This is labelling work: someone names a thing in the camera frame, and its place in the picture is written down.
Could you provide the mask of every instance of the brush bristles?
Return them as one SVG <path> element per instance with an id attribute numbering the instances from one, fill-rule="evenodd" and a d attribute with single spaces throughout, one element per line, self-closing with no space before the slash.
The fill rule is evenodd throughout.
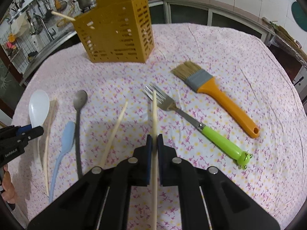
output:
<path id="1" fill-rule="evenodd" d="M 171 70 L 171 73 L 177 76 L 179 79 L 185 81 L 188 77 L 198 72 L 199 70 L 201 70 L 199 65 L 193 63 L 192 61 L 186 61 Z"/>

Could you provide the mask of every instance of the finger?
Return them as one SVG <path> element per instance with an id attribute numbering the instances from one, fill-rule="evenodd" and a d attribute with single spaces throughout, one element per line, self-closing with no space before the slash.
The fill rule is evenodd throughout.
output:
<path id="1" fill-rule="evenodd" d="M 13 184 L 11 184 L 9 189 L 2 193 L 2 198 L 4 201 L 9 201 L 14 197 L 14 194 L 15 194 L 15 187 Z"/>
<path id="2" fill-rule="evenodd" d="M 4 176 L 3 176 L 2 187 L 3 187 L 4 190 L 9 190 L 11 184 L 12 184 L 11 175 L 7 171 L 7 172 L 4 173 Z"/>
<path id="3" fill-rule="evenodd" d="M 13 198 L 7 202 L 10 204 L 15 204 L 17 201 L 18 201 L 18 194 L 15 192 Z"/>

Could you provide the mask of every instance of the silver rivet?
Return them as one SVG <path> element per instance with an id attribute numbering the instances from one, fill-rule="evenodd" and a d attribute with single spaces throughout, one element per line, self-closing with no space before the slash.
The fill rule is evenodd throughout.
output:
<path id="1" fill-rule="evenodd" d="M 217 169 L 217 167 L 210 167 L 209 168 L 209 172 L 213 175 L 215 175 L 219 170 Z"/>
<path id="2" fill-rule="evenodd" d="M 93 173 L 93 174 L 100 174 L 101 171 L 102 171 L 102 168 L 100 168 L 100 167 L 94 167 L 94 168 L 92 168 L 92 173 Z"/>
<path id="3" fill-rule="evenodd" d="M 129 163 L 137 163 L 138 162 L 138 159 L 136 158 L 136 157 L 130 157 L 129 159 L 128 159 L 128 162 Z"/>
<path id="4" fill-rule="evenodd" d="M 174 157 L 172 159 L 172 162 L 175 164 L 180 164 L 182 162 L 182 159 L 180 157 Z"/>

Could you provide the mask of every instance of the blue spatula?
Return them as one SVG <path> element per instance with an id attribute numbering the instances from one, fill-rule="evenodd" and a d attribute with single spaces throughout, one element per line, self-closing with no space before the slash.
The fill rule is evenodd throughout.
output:
<path id="1" fill-rule="evenodd" d="M 53 191 L 54 191 L 54 186 L 56 184 L 56 176 L 59 171 L 59 165 L 63 157 L 72 150 L 74 144 L 74 136 L 75 136 L 75 123 L 72 121 L 68 121 L 62 135 L 62 150 L 58 158 L 56 159 L 56 165 L 53 170 L 53 175 L 50 185 L 50 193 L 49 193 L 49 203 L 53 201 Z"/>

